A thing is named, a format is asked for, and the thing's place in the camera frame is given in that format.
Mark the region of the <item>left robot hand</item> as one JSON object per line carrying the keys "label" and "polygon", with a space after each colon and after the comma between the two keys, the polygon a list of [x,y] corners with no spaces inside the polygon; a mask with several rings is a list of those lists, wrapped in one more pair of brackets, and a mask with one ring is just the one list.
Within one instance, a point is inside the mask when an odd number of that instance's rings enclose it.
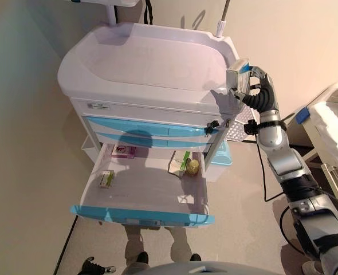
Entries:
{"label": "left robot hand", "polygon": [[102,275],[102,274],[112,274],[116,272],[117,267],[115,266],[101,266],[94,262],[94,257],[88,257],[78,274],[90,274],[90,275]]}

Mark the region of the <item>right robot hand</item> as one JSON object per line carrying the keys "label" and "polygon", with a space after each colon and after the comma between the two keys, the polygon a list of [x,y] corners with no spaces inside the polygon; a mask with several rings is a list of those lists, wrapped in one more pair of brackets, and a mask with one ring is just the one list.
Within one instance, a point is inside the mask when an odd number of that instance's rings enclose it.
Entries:
{"label": "right robot hand", "polygon": [[244,65],[227,71],[229,92],[259,114],[279,111],[272,79],[257,66]]}

